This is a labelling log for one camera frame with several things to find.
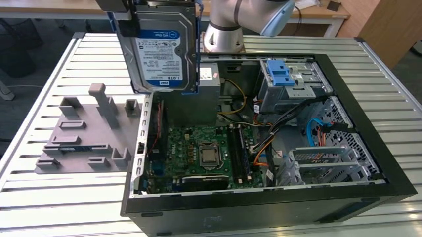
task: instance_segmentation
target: hard drive label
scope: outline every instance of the hard drive label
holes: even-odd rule
[[[180,45],[179,32],[140,30],[136,45],[146,81],[154,86],[179,86],[183,81],[182,58],[175,53]]]

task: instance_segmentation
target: wire bundle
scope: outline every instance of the wire bundle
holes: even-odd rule
[[[290,110],[287,110],[286,113],[282,114],[282,116],[278,118],[278,120],[275,121],[275,123],[272,124],[272,126],[270,127],[268,130],[268,136],[267,138],[259,142],[254,147],[252,147],[252,151],[259,149],[258,155],[255,157],[254,160],[254,165],[266,165],[264,163],[259,163],[259,156],[263,153],[266,147],[270,145],[270,143],[274,141],[275,139],[275,134],[279,132],[279,128],[286,125],[286,123],[294,119],[298,114],[300,113],[300,111],[304,109],[304,107],[315,102],[322,102],[324,100],[327,100],[328,96],[320,96],[316,97],[314,99],[307,99],[304,100],[300,104],[298,104],[296,106],[294,106]]]

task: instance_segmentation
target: blue plastic clip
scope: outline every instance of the blue plastic clip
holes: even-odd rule
[[[284,61],[268,60],[266,63],[274,86],[294,86],[296,83],[290,78],[288,68],[286,67]]]

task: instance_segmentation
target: sticker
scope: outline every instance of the sticker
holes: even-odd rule
[[[292,79],[303,79],[300,73],[299,74],[291,74],[290,75]]]
[[[259,105],[254,105],[254,112],[259,114]]]
[[[283,151],[282,151],[282,150],[276,151],[276,155],[278,155],[279,157],[283,157]]]
[[[212,80],[212,69],[211,68],[200,68],[199,80]]]
[[[268,169],[266,170],[266,176],[267,176],[268,179],[272,181],[274,174],[272,174],[272,172],[271,172]]]
[[[135,39],[146,81],[155,86],[179,86],[182,58],[175,53],[180,34],[172,30],[140,30]]]

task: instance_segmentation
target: slotted metal table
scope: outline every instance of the slotted metal table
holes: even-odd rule
[[[244,37],[247,52],[327,54],[413,182],[418,195],[343,223],[210,233],[203,236],[421,236],[422,107],[365,43],[354,39]],[[0,162],[0,236],[144,236],[120,217],[124,172],[33,173],[65,95],[93,104],[91,83],[116,103],[134,95],[115,34],[73,38]]]

